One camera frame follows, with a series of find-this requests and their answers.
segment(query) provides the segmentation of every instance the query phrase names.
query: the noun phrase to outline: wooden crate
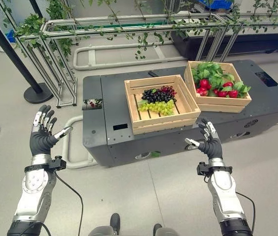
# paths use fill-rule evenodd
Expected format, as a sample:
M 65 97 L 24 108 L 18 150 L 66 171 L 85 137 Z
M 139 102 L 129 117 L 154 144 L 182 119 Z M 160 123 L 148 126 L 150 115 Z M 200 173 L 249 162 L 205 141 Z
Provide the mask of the wooden crate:
M 228 97 L 201 97 L 200 94 L 196 92 L 195 84 L 193 81 L 193 76 L 191 68 L 197 68 L 198 64 L 202 63 L 201 61 L 188 61 L 184 79 L 189 88 L 192 97 L 198 104 L 199 108 L 202 111 L 208 112 L 231 112 L 239 113 L 245 106 L 251 102 L 251 97 L 247 93 L 245 98 L 228 98 Z M 231 63 L 219 63 L 224 73 L 230 73 L 234 75 L 235 81 L 242 81 L 239 77 L 235 67 Z
M 124 85 L 133 134 L 192 125 L 201 113 L 180 75 L 126 80 Z M 177 92 L 174 115 L 163 116 L 155 112 L 138 111 L 138 102 L 142 100 L 144 90 L 159 89 L 162 86 L 173 86 L 173 89 Z

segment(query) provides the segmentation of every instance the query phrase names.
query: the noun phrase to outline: robot forearm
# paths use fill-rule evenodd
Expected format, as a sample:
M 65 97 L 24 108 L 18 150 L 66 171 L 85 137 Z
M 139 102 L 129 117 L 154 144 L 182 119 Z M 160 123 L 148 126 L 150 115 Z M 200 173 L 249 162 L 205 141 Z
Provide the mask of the robot forearm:
M 34 156 L 31 163 L 31 166 L 25 168 L 23 192 L 7 233 L 8 236 L 19 236 L 34 222 L 45 221 L 51 204 L 52 190 L 56 185 L 54 171 L 65 169 L 65 161 L 60 157 L 51 160 L 50 155 L 45 154 Z M 40 229 L 41 224 L 36 224 L 22 235 L 37 236 L 40 234 Z
M 236 184 L 231 177 L 231 168 L 225 169 L 221 158 L 210 159 L 209 166 L 215 167 L 208 180 L 208 187 L 213 197 L 213 209 L 222 235 L 251 236 L 244 210 L 236 195 Z

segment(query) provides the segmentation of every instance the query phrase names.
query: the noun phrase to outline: silver robotic arm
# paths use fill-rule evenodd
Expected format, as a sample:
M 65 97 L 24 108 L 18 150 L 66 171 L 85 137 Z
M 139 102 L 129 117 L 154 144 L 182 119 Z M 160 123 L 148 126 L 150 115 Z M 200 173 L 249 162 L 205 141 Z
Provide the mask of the silver robotic arm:
M 38 236 L 41 224 L 47 217 L 51 204 L 52 190 L 56 185 L 55 171 L 65 169 L 65 161 L 60 156 L 51 158 L 51 148 L 72 127 L 66 127 L 55 135 L 52 128 L 57 121 L 51 119 L 54 111 L 50 106 L 43 105 L 34 118 L 30 138 L 32 153 L 31 165 L 25 168 L 25 177 L 22 182 L 22 196 L 19 200 L 13 217 L 8 236 Z
M 236 184 L 231 176 L 232 167 L 226 167 L 222 157 L 222 146 L 218 134 L 211 122 L 202 119 L 199 124 L 204 143 L 193 139 L 185 141 L 204 154 L 209 163 L 200 162 L 197 167 L 198 175 L 206 176 L 208 188 L 213 198 L 213 209 L 220 224 L 223 236 L 252 236 L 244 210 L 236 195 Z

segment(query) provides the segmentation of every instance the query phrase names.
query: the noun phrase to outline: green grapes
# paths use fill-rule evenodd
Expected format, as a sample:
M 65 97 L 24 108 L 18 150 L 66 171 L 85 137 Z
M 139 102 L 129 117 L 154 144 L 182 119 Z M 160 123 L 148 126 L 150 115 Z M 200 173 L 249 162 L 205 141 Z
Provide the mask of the green grapes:
M 139 106 L 139 111 L 151 111 L 160 113 L 163 116 L 171 116 L 174 114 L 173 108 L 175 107 L 174 101 L 171 99 L 168 102 L 155 102 L 155 103 L 143 103 Z

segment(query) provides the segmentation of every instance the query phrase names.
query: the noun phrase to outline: gray floor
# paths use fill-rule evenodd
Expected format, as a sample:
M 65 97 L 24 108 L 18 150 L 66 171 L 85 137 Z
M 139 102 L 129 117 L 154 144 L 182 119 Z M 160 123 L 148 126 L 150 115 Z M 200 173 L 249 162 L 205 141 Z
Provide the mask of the gray floor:
M 113 61 L 118 56 L 110 54 L 108 58 Z M 278 81 L 278 52 L 228 58 L 233 59 L 252 59 Z M 39 81 L 37 72 L 27 60 L 25 63 Z M 82 78 L 85 76 L 182 65 L 185 61 L 76 72 L 79 78 L 78 106 L 56 110 L 58 122 L 55 130 L 69 118 L 81 114 Z M 23 99 L 26 88 L 28 84 L 20 73 L 7 56 L 0 53 L 0 235 L 4 235 L 10 226 L 21 195 L 23 169 L 31 157 L 30 128 L 40 105 L 29 104 Z M 56 100 L 53 98 L 48 103 L 55 106 Z M 70 156 L 73 161 L 83 160 L 87 153 L 81 142 L 81 127 L 77 123 L 72 134 Z M 223 148 L 226 163 L 234 167 L 233 177 L 238 191 L 255 200 L 255 234 L 278 235 L 278 125 L 260 136 L 226 143 Z M 52 153 L 59 155 L 61 150 L 60 142 Z M 96 226 L 108 225 L 113 212 L 121 215 L 123 235 L 151 236 L 155 223 L 172 227 L 182 236 L 220 235 L 211 195 L 196 174 L 198 162 L 206 158 L 197 151 L 192 152 L 192 158 L 189 152 L 184 152 L 110 169 L 94 166 L 62 171 L 60 176 L 84 199 L 81 235 L 87 235 Z M 245 199 L 241 201 L 251 224 L 251 205 Z M 78 198 L 58 183 L 46 220 L 52 235 L 77 235 L 79 217 Z

